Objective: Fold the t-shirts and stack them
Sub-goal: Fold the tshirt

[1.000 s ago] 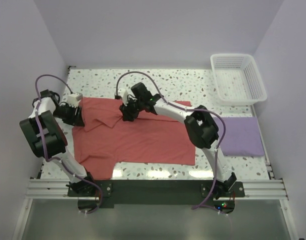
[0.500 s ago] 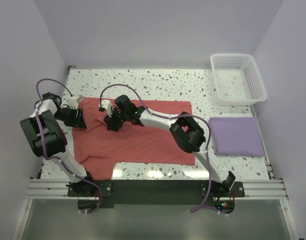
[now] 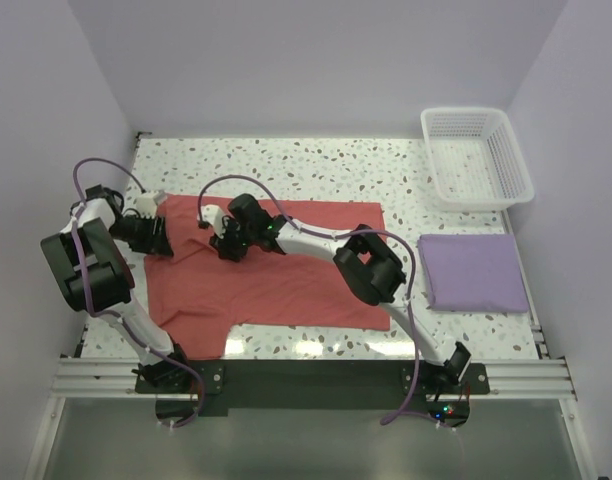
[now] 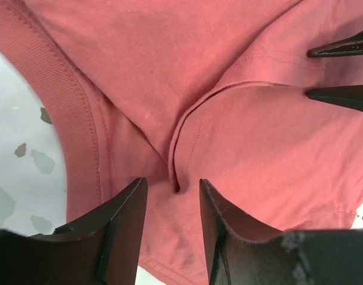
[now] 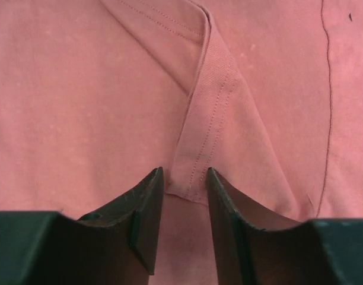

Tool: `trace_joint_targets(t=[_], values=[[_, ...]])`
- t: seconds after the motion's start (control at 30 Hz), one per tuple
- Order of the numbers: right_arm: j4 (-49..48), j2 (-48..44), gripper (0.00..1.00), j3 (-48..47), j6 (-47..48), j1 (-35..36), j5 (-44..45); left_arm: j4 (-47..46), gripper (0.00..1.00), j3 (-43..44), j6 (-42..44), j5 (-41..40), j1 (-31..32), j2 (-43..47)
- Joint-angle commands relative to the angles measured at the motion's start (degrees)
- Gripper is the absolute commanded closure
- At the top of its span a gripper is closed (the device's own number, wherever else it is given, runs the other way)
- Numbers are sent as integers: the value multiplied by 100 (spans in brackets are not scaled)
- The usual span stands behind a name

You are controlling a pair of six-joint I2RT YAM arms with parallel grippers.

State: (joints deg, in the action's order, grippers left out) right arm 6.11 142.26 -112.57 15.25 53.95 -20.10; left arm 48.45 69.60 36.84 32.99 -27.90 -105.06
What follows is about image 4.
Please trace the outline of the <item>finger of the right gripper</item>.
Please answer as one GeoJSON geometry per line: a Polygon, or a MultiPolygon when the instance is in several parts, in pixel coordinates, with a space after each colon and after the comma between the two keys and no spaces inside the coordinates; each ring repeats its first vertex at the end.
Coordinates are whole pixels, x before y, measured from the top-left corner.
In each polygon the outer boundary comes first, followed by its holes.
{"type": "Polygon", "coordinates": [[[363,112],[363,85],[315,88],[305,95],[311,100],[363,112]]]}
{"type": "Polygon", "coordinates": [[[307,52],[309,58],[331,58],[363,55],[363,31],[347,39],[315,47],[307,52]]]}

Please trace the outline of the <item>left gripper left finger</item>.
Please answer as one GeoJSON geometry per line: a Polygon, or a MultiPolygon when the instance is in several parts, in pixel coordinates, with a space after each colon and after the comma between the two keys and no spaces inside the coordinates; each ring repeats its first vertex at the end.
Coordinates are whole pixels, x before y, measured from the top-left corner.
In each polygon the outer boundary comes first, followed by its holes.
{"type": "Polygon", "coordinates": [[[137,178],[51,235],[0,229],[0,284],[135,284],[147,194],[137,178]]]}

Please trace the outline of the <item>red t shirt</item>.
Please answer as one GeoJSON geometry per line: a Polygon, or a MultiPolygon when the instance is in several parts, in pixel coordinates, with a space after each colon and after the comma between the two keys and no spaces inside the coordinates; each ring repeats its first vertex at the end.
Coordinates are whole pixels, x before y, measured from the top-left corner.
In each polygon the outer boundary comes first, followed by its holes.
{"type": "Polygon", "coordinates": [[[67,218],[137,177],[139,264],[207,284],[199,180],[279,230],[349,229],[363,113],[305,97],[363,84],[363,58],[307,51],[363,30],[363,1],[0,1],[0,52],[60,138],[67,218]]]}

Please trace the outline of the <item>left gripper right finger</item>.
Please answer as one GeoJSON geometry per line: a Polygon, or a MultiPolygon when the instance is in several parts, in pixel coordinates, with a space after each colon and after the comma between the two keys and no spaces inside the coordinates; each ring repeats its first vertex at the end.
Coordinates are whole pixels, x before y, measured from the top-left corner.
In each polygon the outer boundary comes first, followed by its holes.
{"type": "Polygon", "coordinates": [[[199,184],[210,284],[363,284],[363,229],[282,232],[199,184]]]}

